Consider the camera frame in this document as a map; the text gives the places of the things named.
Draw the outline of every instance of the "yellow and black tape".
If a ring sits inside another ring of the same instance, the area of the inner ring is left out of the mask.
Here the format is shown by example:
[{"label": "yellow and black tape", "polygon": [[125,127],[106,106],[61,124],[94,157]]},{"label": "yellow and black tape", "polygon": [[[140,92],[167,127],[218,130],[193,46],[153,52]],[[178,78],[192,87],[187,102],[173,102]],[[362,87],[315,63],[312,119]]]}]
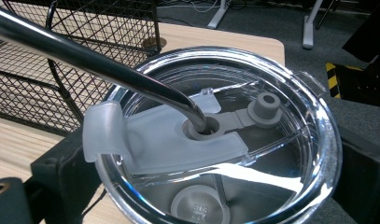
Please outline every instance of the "yellow and black tape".
[{"label": "yellow and black tape", "polygon": [[330,96],[334,98],[341,98],[335,68],[335,64],[326,63],[327,77],[329,79]]}]

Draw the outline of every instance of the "table surface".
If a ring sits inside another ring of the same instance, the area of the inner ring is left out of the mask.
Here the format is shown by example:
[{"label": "table surface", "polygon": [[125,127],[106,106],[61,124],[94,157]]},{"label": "table surface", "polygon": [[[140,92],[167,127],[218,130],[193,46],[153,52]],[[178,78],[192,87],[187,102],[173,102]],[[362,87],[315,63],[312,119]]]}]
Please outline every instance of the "table surface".
[{"label": "table surface", "polygon": [[[254,35],[184,27],[160,23],[160,36],[166,40],[162,52],[194,46],[222,46],[243,49],[275,60],[284,65],[283,44],[275,39]],[[25,181],[31,176],[30,163],[63,138],[9,120],[0,119],[0,178],[16,176]],[[100,187],[92,201],[102,192]],[[99,202],[84,223],[129,223],[109,197]]]}]

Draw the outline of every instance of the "lid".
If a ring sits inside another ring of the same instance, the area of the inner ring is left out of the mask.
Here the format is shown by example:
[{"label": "lid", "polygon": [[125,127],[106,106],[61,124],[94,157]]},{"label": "lid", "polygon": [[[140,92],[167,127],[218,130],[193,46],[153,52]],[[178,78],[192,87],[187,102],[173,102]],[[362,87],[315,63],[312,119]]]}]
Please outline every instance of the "lid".
[{"label": "lid", "polygon": [[86,160],[133,222],[304,221],[331,194],[339,134],[299,75],[215,47],[167,52],[136,69],[190,96],[213,132],[121,87],[87,111]]}]

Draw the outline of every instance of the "gray floor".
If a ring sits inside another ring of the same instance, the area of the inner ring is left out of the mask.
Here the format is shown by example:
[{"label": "gray floor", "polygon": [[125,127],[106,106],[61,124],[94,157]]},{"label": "gray floor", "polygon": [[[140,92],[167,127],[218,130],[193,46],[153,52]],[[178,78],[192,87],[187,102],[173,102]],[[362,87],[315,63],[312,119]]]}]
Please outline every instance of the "gray floor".
[{"label": "gray floor", "polygon": [[[302,48],[303,18],[311,9],[248,2],[240,10],[229,9],[218,30],[275,38],[285,46],[286,67],[292,71],[306,71],[327,87],[326,63],[338,63],[365,68],[366,63],[342,49],[347,39],[366,20],[366,15],[337,11],[329,13],[321,28],[315,31],[315,46]],[[160,21],[206,28],[217,9],[205,13],[188,7],[160,7]],[[320,12],[316,21],[321,18]],[[380,107],[363,105],[324,97],[339,125],[380,146]],[[313,217],[311,223],[355,223],[334,200],[328,200]]]}]

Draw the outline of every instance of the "wire rack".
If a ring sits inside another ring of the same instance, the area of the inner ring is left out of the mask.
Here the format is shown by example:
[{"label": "wire rack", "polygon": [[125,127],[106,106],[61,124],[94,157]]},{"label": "wire rack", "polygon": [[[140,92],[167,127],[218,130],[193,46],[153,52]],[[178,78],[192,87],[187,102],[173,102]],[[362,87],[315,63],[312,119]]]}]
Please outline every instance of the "wire rack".
[{"label": "wire rack", "polygon": [[[17,0],[0,7],[128,66],[161,50],[155,2]],[[66,135],[111,87],[98,77],[0,40],[0,117]]]}]

